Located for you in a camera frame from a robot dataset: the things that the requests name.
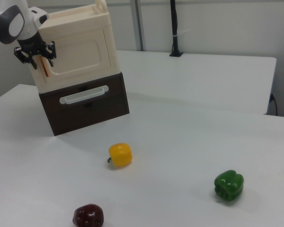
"yellow bell pepper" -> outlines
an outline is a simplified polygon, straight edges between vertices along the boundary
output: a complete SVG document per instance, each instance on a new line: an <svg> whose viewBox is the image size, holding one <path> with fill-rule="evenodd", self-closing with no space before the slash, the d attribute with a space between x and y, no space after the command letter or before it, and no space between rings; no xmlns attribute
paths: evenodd
<svg viewBox="0 0 284 227"><path fill-rule="evenodd" d="M107 160L109 163L113 161L115 166L125 166L129 164L133 158L131 148L126 143L117 143L109 148L110 158Z"/></svg>

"drawer handle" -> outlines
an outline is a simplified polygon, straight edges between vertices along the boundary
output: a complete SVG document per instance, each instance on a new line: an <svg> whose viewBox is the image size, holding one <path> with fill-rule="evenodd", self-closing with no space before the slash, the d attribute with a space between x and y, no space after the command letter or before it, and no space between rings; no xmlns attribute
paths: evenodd
<svg viewBox="0 0 284 227"><path fill-rule="evenodd" d="M97 87L97 88L93 88L87 91L82 91L70 96L65 96L60 98L60 103L61 104L73 104L73 103L77 103L83 100L87 100L90 98L95 98L98 96L102 96L105 94L105 92L107 92L109 90L108 86L101 86L101 87Z"/></svg>

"green bell pepper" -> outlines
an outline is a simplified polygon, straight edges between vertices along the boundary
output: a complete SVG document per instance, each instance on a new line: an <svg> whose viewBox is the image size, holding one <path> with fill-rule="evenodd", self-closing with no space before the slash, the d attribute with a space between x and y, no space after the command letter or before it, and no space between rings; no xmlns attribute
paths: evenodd
<svg viewBox="0 0 284 227"><path fill-rule="evenodd" d="M221 198L232 201L237 198L243 190L244 178L234 170L228 170L216 177L214 180L215 192Z"/></svg>

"table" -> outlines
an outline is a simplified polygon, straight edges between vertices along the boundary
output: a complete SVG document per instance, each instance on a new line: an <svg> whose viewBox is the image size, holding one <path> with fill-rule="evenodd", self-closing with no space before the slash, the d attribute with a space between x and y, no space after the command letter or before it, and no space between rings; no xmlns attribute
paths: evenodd
<svg viewBox="0 0 284 227"><path fill-rule="evenodd" d="M118 51L127 92L144 99L265 114L275 58Z"/></svg>
<svg viewBox="0 0 284 227"><path fill-rule="evenodd" d="M104 227L284 227L284 118L143 100L131 113L54 137L34 86L0 97L0 227L73 227L99 205ZM106 162L126 142L133 161ZM237 201L213 181L234 169Z"/></svg>

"dark red fruit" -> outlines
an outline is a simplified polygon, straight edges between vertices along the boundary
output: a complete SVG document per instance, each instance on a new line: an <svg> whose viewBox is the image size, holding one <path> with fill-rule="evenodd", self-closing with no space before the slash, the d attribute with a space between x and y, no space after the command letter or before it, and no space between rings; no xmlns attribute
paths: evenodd
<svg viewBox="0 0 284 227"><path fill-rule="evenodd" d="M101 227L104 222L103 210L96 204L79 207L72 221L76 227Z"/></svg>

